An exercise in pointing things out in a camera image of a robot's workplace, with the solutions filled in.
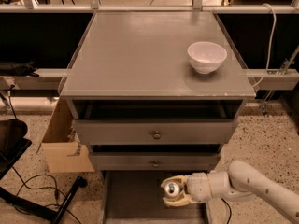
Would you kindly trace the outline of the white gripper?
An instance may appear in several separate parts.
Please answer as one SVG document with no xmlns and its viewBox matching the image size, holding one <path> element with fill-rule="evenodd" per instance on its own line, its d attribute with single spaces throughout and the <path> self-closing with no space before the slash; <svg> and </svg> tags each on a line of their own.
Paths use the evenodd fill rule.
<svg viewBox="0 0 299 224">
<path fill-rule="evenodd" d="M 161 187 L 165 188 L 167 183 L 177 183 L 181 189 L 184 189 L 187 183 L 187 192 L 166 193 L 163 197 L 167 206 L 181 207 L 190 203 L 206 203 L 211 199 L 211 190 L 209 179 L 205 173 L 193 173 L 189 177 L 187 175 L 176 175 L 165 179 Z"/>
</svg>

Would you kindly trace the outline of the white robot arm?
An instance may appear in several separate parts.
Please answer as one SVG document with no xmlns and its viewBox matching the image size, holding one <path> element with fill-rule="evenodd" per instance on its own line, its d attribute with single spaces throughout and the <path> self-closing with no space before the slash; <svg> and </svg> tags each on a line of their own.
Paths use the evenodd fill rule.
<svg viewBox="0 0 299 224">
<path fill-rule="evenodd" d="M 292 224 L 299 224 L 299 195 L 243 161 L 231 162 L 227 171 L 172 176 L 165 179 L 161 187 L 164 204 L 172 207 L 207 203 L 213 198 L 246 202 L 256 195 Z"/>
</svg>

